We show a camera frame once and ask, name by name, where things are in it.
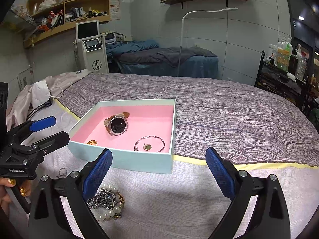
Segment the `brown strap wrist watch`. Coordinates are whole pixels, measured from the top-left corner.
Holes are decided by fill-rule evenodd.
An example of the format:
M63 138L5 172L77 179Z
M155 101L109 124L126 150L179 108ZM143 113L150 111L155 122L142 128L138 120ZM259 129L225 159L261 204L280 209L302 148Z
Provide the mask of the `brown strap wrist watch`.
M125 133L128 128L127 118L129 116L129 112L122 112L105 119L104 126L109 135L121 135Z

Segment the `twisted silver bangle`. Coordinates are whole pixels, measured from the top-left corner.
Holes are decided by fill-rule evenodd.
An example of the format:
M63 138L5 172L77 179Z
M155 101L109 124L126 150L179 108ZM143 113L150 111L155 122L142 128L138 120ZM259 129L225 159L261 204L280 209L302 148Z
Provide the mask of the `twisted silver bangle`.
M134 151L160 153L165 149L165 141L155 135L144 136L134 144Z

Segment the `beige pink blanket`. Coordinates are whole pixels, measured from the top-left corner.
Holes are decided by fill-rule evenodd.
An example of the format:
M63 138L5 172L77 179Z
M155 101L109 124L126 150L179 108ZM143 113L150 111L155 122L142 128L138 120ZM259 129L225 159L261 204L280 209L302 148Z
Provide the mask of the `beige pink blanket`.
M90 73L87 69L66 72L54 77L48 76L32 85L27 85L10 106L6 118L7 130L25 122L29 108L35 109L49 99L60 98L64 95L64 90Z

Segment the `white face mask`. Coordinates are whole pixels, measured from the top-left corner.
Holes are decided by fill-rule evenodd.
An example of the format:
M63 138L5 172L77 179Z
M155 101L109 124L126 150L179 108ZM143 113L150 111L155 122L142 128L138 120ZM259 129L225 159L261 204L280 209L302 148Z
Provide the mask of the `white face mask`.
M52 86L49 88L45 80L38 81L33 84L31 90L31 105L33 109L43 105L51 98L60 98L64 95L64 91L60 86Z

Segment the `mint box pink lining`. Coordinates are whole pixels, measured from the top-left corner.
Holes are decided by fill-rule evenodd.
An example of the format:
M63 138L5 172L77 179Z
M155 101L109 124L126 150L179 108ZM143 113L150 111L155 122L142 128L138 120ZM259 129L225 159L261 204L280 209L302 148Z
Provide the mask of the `mint box pink lining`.
M130 113L127 130L121 135L109 135L104 120L122 112ZM170 174L175 122L175 99L100 101L69 131L68 149L78 159L94 161L107 148L112 152L114 168ZM135 142L149 135L159 136L165 141L164 151L134 151Z

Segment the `gold pendant earring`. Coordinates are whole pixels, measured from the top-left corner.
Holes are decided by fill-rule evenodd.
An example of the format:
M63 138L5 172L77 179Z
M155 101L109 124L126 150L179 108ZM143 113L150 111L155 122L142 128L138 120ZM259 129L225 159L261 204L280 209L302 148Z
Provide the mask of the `gold pendant earring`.
M151 146L151 144L143 144L143 149L144 149L145 151L149 151L149 150L152 149L152 146Z

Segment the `white beauty machine with screens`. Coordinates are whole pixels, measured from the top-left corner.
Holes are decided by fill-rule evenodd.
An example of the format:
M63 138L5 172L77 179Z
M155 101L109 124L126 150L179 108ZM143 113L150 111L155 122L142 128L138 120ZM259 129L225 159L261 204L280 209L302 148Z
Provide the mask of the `white beauty machine with screens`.
M99 20L76 23L74 47L78 70L109 73L104 37L99 31Z

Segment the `white dotted towel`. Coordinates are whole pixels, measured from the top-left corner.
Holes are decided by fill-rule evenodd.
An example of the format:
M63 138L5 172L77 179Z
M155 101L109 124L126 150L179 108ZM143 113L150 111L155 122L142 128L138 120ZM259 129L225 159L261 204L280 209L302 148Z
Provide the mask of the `white dotted towel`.
M234 164L255 177L278 177L288 206L291 237L296 238L318 206L318 166ZM112 168L104 182L115 185L126 200L121 218L102 222L111 238L207 238L230 203L204 158L175 154L171 174Z

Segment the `purple woven bedspread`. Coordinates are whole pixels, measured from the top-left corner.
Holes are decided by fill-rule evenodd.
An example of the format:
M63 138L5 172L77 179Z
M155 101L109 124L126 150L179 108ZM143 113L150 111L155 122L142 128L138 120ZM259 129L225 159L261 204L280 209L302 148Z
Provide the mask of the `purple woven bedspread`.
M174 99L175 154L203 159L208 147L237 164L318 166L318 132L290 101L259 88L210 78L89 74L60 102L78 117L99 101Z

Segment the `blue massage bed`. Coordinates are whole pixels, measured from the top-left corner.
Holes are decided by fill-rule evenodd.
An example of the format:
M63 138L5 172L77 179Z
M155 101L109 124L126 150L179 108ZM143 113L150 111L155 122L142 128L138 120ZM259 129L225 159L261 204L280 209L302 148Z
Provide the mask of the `blue massage bed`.
M217 78L219 58L193 46L161 48L152 39L106 45L111 72L153 76Z

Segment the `black trolley rack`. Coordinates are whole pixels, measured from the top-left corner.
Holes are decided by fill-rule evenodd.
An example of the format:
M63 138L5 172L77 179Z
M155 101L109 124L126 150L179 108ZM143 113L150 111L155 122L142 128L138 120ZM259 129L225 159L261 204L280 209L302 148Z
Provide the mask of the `black trolley rack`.
M314 93L315 89L309 83L291 80L286 72L265 60L265 52L262 51L254 86L292 102L318 129L318 97Z

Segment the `green lotion bottle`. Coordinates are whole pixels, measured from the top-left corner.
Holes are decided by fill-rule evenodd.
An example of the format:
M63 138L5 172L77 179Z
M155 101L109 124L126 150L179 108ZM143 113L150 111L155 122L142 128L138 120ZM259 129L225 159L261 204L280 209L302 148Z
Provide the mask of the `green lotion bottle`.
M290 36L279 36L279 41L276 45L276 65L283 71L288 71L290 56L292 55L292 44Z

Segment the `white floor lamp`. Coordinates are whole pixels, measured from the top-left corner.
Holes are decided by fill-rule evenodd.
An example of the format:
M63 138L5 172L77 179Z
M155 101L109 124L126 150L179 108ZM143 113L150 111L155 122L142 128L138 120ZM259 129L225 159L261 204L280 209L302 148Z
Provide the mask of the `white floor lamp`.
M228 38L228 14L238 7L220 9L195 9L185 13L181 20L179 54L177 68L181 66L182 48L187 47L189 39L202 39L222 43L226 46Z

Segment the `wooden cubby wall shelf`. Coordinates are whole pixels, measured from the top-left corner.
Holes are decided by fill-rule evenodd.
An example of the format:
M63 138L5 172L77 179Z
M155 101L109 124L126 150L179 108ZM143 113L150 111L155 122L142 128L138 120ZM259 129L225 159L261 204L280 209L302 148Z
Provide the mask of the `wooden cubby wall shelf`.
M91 20L107 23L111 20L110 0L28 0L26 6L36 22L48 21L46 27L38 26L35 33L24 41L26 49L74 29L77 23Z

